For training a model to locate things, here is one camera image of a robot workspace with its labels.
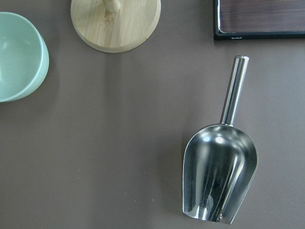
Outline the steel ice scoop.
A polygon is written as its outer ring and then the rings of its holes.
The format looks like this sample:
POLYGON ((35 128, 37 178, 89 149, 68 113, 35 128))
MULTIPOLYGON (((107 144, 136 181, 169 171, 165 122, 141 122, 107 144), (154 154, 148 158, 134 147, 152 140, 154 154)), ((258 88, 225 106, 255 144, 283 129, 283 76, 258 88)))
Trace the steel ice scoop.
POLYGON ((234 58, 220 122, 199 130, 183 158, 183 213, 191 218, 231 224, 257 168, 252 139, 234 127, 249 58, 234 58))

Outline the dark wooden glass tray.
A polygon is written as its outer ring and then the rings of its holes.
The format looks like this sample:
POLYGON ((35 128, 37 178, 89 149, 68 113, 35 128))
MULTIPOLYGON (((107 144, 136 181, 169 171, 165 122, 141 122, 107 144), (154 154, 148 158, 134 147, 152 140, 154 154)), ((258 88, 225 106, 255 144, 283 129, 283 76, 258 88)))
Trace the dark wooden glass tray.
POLYGON ((303 0, 214 0, 215 40, 305 37, 303 0))

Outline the green ceramic bowl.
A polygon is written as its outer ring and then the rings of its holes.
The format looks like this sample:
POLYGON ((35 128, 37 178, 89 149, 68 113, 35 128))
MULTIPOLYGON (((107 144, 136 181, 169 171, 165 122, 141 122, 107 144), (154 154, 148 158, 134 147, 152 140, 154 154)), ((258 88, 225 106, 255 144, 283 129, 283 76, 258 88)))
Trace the green ceramic bowl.
POLYGON ((46 43, 36 27, 13 12, 0 13, 0 101, 33 93, 49 68, 46 43))

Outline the wooden cup tree stand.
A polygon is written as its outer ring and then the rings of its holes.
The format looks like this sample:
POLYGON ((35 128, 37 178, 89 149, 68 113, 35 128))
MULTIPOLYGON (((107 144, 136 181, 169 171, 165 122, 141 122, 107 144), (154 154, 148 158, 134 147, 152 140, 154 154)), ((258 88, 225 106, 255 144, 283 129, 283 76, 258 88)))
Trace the wooden cup tree stand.
POLYGON ((73 0, 71 20, 89 46, 121 53, 145 42, 161 14, 159 0, 73 0))

